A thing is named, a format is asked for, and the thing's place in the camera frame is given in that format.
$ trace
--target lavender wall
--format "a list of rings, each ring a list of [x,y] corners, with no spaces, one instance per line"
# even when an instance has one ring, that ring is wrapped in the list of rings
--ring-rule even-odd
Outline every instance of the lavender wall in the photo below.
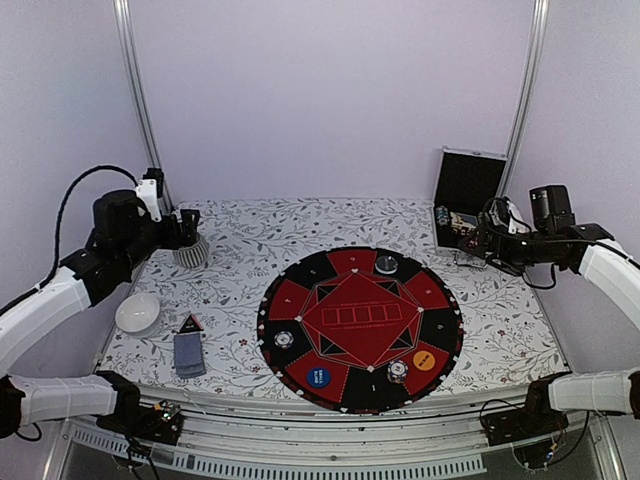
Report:
[[[544,54],[510,196],[564,183],[579,222],[596,222],[640,257],[640,4],[551,2]],[[548,270],[535,275],[547,281]],[[578,372],[640,365],[640,333],[569,273],[541,293]],[[629,478],[640,478],[640,422],[615,422]]]
[[[533,1],[131,2],[174,197],[430,197],[506,144]]]
[[[55,215],[83,170],[146,167],[112,2],[0,2],[0,304],[31,288],[52,261]],[[80,184],[65,214],[62,253],[81,247],[91,205],[130,182],[100,173]],[[15,366],[33,376],[85,375],[105,341],[115,296],[68,321]],[[0,441],[0,478],[42,475],[53,428],[40,444]]]

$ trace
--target orange poker chip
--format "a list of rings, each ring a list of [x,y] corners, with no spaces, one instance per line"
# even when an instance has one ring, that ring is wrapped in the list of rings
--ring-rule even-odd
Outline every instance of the orange poker chip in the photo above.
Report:
[[[426,350],[420,350],[413,356],[413,364],[418,370],[426,372],[436,366],[436,357]]]

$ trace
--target blue playing card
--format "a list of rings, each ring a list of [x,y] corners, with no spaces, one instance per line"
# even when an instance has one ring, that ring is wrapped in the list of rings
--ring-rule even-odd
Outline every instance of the blue playing card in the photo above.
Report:
[[[173,356],[176,374],[181,378],[193,378],[206,372],[200,332],[175,335]]]

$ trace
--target black cable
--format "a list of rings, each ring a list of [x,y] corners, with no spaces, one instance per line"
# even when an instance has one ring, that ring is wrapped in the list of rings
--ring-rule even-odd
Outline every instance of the black cable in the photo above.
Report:
[[[558,458],[557,460],[551,460],[551,462],[549,462],[548,466],[551,467],[553,465],[556,465],[560,462],[563,462],[564,460],[566,460],[569,455],[571,455],[573,452],[576,451],[576,449],[580,446],[580,443],[582,442],[582,439],[584,438],[585,434],[587,433],[587,428],[589,427],[589,417],[591,416],[590,412],[587,412],[587,416],[584,419],[584,425],[582,427],[582,431],[580,432],[580,435],[578,436],[578,439],[576,440],[576,443],[573,444],[573,447],[571,447],[571,449],[564,454],[563,457]]]
[[[493,398],[491,400],[487,400],[482,405],[482,408],[480,409],[480,413],[478,414],[478,420],[480,421],[480,425],[482,425],[482,428],[484,429],[486,429],[487,426],[485,425],[484,420],[482,420],[482,414],[484,413],[484,409],[487,408],[487,405],[490,405],[491,403],[504,403],[505,405],[511,408],[515,408],[515,409],[518,408],[518,406],[514,405],[513,403],[507,402],[506,400],[503,400],[501,398]]]
[[[144,420],[152,417],[154,415],[160,415],[154,422],[151,422],[144,425]],[[158,469],[155,466],[155,463],[151,459],[151,449],[142,445],[135,437],[141,436],[149,431],[154,430],[158,427],[158,425],[162,424],[162,413],[156,410],[149,410],[142,415],[140,415],[124,433],[124,437],[129,443],[129,447],[127,448],[127,454],[129,456],[129,470],[135,475],[137,480],[142,480],[139,476],[138,472],[136,472],[135,467],[133,466],[133,458],[132,452],[137,453],[138,455],[144,457],[149,462],[149,466],[151,467],[151,471],[153,472],[153,477],[155,480],[160,480],[160,474],[158,473]]]
[[[551,264],[551,285],[534,285],[533,283],[527,282],[527,279],[524,277],[522,277],[522,281],[527,286],[531,288],[535,288],[536,290],[551,290],[552,288],[555,288],[555,286],[558,284],[556,280],[556,264],[555,263]]]
[[[16,436],[18,438],[21,438],[25,442],[33,442],[33,443],[35,443],[35,442],[39,442],[40,440],[42,440],[42,430],[40,429],[40,425],[38,425],[35,422],[32,425],[34,427],[36,427],[36,430],[38,431],[38,434],[35,437],[26,437],[26,436],[22,435],[20,432],[16,432]]]
[[[96,172],[99,172],[99,171],[102,171],[102,170],[109,170],[109,171],[112,171],[112,172],[121,173],[122,175],[124,175],[127,178],[129,178],[135,185],[137,185],[136,179],[131,173],[126,171],[124,168],[118,167],[116,165],[98,165],[98,166],[90,168],[89,170],[87,170],[84,173],[80,174],[80,176],[78,178],[76,178],[71,183],[69,188],[67,189],[67,191],[64,194],[64,197],[62,199],[62,203],[60,204],[60,208],[58,209],[58,214],[56,216],[56,228],[55,228],[55,233],[54,233],[53,265],[51,266],[51,270],[49,271],[47,276],[44,278],[44,280],[42,280],[38,284],[38,287],[34,287],[31,290],[28,290],[27,292],[24,292],[22,295],[20,295],[19,297],[14,298],[9,303],[7,303],[4,307],[2,307],[0,309],[0,317],[2,315],[4,315],[5,313],[7,313],[9,310],[11,310],[16,305],[18,305],[23,300],[26,300],[27,298],[29,298],[33,294],[37,293],[38,290],[44,288],[45,286],[47,286],[47,284],[49,284],[49,282],[51,282],[51,280],[53,280],[53,277],[55,277],[56,272],[58,270],[58,264],[60,263],[60,230],[61,230],[61,226],[62,226],[62,214],[64,213],[64,209],[67,206],[67,202],[69,200],[69,197],[71,196],[71,193],[76,188],[76,186],[82,180],[84,180],[89,175],[91,175],[93,173],[96,173]]]

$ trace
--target floral tablecloth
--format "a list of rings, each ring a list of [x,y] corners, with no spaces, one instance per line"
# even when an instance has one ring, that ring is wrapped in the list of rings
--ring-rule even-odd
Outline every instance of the floral tablecloth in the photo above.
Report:
[[[299,199],[192,202],[202,213],[209,260],[188,270],[159,251],[134,292],[161,301],[162,328],[134,339],[116,330],[101,369],[142,385],[212,395],[296,399],[267,367],[256,345],[260,301],[287,266],[319,250],[349,245],[406,254],[454,292],[465,337],[457,366],[432,395],[524,385],[566,370],[531,289],[491,268],[458,267],[436,255],[430,204],[424,200]],[[203,325],[207,373],[181,380],[173,368],[173,334],[192,312]]]

